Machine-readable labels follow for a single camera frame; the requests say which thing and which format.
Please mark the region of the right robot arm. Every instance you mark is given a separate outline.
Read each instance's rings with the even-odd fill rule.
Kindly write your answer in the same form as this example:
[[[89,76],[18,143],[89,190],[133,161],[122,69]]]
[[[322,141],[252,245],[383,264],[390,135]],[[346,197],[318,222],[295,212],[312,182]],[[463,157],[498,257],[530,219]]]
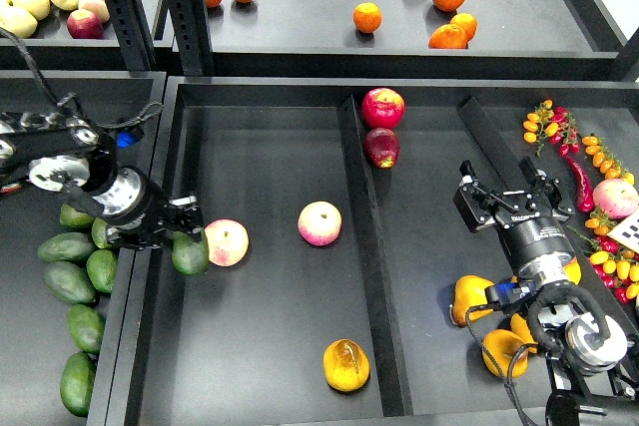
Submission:
[[[519,315],[531,338],[496,329],[475,341],[488,366],[503,382],[524,425],[532,424],[515,391],[515,372],[529,353],[541,354],[551,393],[548,425],[635,425],[638,422],[638,337],[625,332],[595,297],[571,281],[566,268],[576,253],[563,228],[573,215],[562,184],[533,166],[519,164],[526,188],[497,192],[483,185],[470,162],[463,162],[453,197],[472,232],[492,227],[508,261],[511,281],[478,285],[460,278],[449,307],[450,320],[471,328],[500,311]]]

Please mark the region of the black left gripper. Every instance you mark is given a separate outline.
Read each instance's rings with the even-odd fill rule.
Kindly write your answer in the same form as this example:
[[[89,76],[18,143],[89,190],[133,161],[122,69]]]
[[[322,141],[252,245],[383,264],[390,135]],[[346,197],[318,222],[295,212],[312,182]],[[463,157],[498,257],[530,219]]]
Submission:
[[[178,232],[194,242],[202,241],[204,223],[195,195],[170,198],[149,179],[142,179],[142,186],[134,193],[123,211],[102,215],[110,246],[134,250],[172,248]]]

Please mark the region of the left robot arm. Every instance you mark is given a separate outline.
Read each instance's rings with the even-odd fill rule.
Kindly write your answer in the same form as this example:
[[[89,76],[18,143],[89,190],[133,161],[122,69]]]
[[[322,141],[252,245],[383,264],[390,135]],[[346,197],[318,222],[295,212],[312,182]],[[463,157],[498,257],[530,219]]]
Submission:
[[[35,187],[60,192],[75,210],[102,219],[115,247],[172,248],[181,235],[203,241],[201,208],[195,196],[172,199],[139,168],[118,162],[118,133],[162,113],[148,103],[135,117],[115,124],[93,122],[78,96],[55,95],[22,39],[2,30],[31,71],[53,110],[47,114],[8,112],[1,116],[1,183],[19,172]]]

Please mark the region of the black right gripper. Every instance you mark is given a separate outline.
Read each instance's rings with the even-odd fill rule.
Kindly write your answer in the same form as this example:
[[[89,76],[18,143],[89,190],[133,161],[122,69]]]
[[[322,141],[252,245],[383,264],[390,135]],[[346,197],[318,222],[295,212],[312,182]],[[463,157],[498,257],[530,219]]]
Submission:
[[[498,192],[482,184],[471,161],[459,167],[453,202],[469,231],[493,228],[513,274],[520,281],[565,281],[575,252],[562,224],[574,213],[558,180],[539,171],[528,156],[519,162],[526,190]]]

